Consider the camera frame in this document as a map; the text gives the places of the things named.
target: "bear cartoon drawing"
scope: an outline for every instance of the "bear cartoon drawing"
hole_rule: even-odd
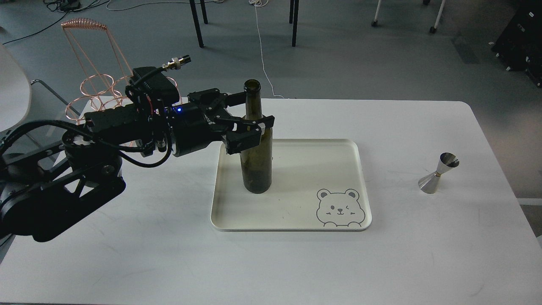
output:
[[[331,193],[321,189],[317,193],[320,204],[316,217],[324,227],[361,227],[365,220],[365,211],[359,205],[359,193],[355,189],[347,189],[344,193]]]

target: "white tray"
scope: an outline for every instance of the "white tray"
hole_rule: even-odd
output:
[[[362,231],[372,216],[357,145],[348,139],[274,139],[273,183],[243,185],[239,154],[220,148],[211,222],[225,231]]]

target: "cocktail jigger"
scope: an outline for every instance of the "cocktail jigger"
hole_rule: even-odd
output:
[[[438,161],[437,170],[431,174],[421,178],[418,181],[418,186],[422,191],[428,194],[434,194],[438,189],[440,176],[445,172],[456,168],[459,165],[459,159],[454,154],[445,152],[441,155]]]

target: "bottle neck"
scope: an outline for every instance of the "bottle neck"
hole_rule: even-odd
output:
[[[260,98],[260,92],[247,92],[247,101],[245,103],[247,110],[246,119],[258,120],[263,117],[262,115],[262,100]]]

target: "green glass bottle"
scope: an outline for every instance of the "green glass bottle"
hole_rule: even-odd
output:
[[[247,120],[263,118],[260,89],[260,82],[255,79],[249,79],[244,83],[244,91],[247,93],[245,103]],[[273,131],[266,128],[261,136],[260,145],[241,152],[244,187],[252,193],[261,194],[271,186],[272,146]]]

